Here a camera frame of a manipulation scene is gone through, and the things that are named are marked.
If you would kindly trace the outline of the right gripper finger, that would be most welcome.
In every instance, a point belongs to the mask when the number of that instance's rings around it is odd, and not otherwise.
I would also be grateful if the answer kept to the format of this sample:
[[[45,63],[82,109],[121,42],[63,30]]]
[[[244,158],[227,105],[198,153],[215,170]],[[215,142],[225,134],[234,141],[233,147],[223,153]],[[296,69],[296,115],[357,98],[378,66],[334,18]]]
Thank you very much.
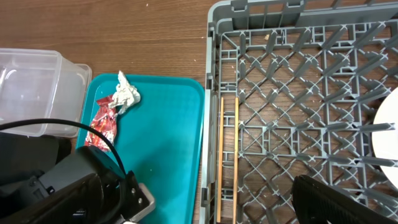
[[[395,223],[307,175],[294,179],[292,204],[300,224]]]

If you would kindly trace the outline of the wooden chopstick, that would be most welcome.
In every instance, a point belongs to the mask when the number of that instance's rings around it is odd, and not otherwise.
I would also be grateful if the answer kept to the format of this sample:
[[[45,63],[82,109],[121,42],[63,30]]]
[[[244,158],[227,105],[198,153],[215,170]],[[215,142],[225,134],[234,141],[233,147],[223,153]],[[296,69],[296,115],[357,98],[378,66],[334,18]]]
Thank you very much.
[[[223,171],[223,121],[224,121],[224,98],[220,98],[220,120],[219,120],[219,141],[218,141],[218,180],[217,180],[217,208],[216,222],[221,223],[221,189]]]
[[[238,153],[239,153],[239,98],[234,104],[234,182],[233,182],[233,224],[237,223],[238,204]]]

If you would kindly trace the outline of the white cup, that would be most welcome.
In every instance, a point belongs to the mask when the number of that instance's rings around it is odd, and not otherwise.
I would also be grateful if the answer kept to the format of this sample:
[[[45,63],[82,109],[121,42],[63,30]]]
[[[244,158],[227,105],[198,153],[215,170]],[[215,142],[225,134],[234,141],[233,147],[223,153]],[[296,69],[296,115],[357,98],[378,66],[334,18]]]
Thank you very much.
[[[394,123],[395,130],[372,133],[373,151],[377,158],[397,160],[397,88],[381,103],[374,124]]]

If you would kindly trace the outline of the red snack wrapper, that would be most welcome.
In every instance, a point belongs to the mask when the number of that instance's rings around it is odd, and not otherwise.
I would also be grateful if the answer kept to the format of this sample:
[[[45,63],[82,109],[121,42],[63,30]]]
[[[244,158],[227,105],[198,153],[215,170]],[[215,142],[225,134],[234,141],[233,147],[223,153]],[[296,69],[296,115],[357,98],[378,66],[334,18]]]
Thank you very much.
[[[113,102],[112,95],[106,96],[96,101],[99,110],[90,123],[90,127],[100,132],[107,140],[113,144],[117,134],[116,118],[118,112],[116,108],[110,108],[109,104]],[[97,135],[88,132],[85,138],[86,146],[96,146],[104,152],[110,152],[109,146]]]

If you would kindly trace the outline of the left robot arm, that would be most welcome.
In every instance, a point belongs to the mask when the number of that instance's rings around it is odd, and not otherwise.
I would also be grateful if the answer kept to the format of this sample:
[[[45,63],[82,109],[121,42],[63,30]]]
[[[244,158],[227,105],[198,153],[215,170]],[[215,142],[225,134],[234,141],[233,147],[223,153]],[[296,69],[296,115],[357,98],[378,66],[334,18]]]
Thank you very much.
[[[1,223],[109,223],[127,193],[121,168],[101,149],[83,146],[2,196]]]

